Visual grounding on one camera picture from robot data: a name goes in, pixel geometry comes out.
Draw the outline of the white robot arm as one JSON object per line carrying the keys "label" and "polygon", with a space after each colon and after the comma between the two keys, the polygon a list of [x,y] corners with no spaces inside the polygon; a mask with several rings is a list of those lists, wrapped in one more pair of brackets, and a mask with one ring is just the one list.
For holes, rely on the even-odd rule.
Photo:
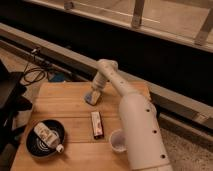
{"label": "white robot arm", "polygon": [[107,81],[121,96],[119,115],[130,168],[133,171],[173,171],[154,105],[118,73],[116,61],[97,61],[97,74],[92,82],[88,103],[97,103]]}

